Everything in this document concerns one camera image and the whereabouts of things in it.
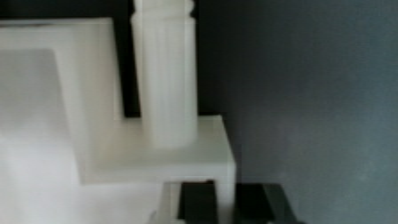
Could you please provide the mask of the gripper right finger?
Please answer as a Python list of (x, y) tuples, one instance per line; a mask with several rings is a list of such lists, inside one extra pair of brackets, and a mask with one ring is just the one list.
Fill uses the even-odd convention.
[(278, 184), (236, 185), (232, 224), (299, 224)]

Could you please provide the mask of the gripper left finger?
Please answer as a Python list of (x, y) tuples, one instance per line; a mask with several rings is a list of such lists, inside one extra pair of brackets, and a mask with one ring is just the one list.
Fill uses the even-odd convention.
[(218, 224), (212, 181), (180, 184), (177, 219), (184, 224)]

